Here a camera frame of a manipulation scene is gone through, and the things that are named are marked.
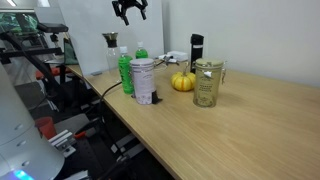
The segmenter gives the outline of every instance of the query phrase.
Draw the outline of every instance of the pumpkin stem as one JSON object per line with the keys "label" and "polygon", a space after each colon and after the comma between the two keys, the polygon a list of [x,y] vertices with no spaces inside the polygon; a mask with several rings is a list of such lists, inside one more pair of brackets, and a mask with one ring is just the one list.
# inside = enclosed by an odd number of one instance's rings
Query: pumpkin stem
{"label": "pumpkin stem", "polygon": [[187,68],[189,67],[189,62],[186,62],[186,68],[183,70],[183,76],[187,75]]}

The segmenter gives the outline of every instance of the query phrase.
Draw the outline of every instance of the blue light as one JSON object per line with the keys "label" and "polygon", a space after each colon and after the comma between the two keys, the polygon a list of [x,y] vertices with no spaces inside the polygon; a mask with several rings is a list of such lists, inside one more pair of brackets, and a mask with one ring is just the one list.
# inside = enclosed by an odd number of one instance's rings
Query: blue light
{"label": "blue light", "polygon": [[31,176],[22,170],[14,171],[14,175],[20,180],[34,180]]}

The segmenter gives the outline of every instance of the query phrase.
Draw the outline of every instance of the green bottle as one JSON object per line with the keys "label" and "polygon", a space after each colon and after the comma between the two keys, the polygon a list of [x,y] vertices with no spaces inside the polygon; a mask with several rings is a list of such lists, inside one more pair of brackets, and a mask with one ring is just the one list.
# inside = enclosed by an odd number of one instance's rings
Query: green bottle
{"label": "green bottle", "polygon": [[148,58],[148,52],[143,48],[143,42],[138,42],[138,50],[136,51],[136,59]]}
{"label": "green bottle", "polygon": [[134,91],[130,76],[130,61],[132,60],[132,57],[127,54],[128,49],[126,46],[120,47],[120,53],[121,56],[119,58],[119,71],[122,80],[122,88],[124,93],[132,94]]}

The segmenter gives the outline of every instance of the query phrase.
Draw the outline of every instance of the wooden table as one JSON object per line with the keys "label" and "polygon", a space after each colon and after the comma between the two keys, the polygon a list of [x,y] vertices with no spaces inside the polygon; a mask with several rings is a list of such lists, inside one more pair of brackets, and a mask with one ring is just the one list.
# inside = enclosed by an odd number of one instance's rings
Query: wooden table
{"label": "wooden table", "polygon": [[[320,179],[319,88],[228,71],[217,106],[199,108],[193,92],[171,88],[177,70],[155,73],[157,105],[121,86],[105,97],[176,179]],[[102,94],[112,74],[85,79]]]}

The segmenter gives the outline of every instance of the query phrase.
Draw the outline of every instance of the robotic arm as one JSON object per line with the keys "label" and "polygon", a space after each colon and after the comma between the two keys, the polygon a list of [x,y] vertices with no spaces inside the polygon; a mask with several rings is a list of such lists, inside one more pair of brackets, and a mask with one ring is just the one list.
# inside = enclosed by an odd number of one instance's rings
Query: robotic arm
{"label": "robotic arm", "polygon": [[131,7],[137,7],[140,9],[142,19],[147,19],[145,11],[146,7],[148,6],[147,0],[141,0],[142,4],[140,4],[136,0],[118,0],[118,1],[112,1],[114,12],[116,13],[116,16],[120,16],[121,19],[123,19],[126,26],[129,25],[129,21],[126,16],[127,9]]}

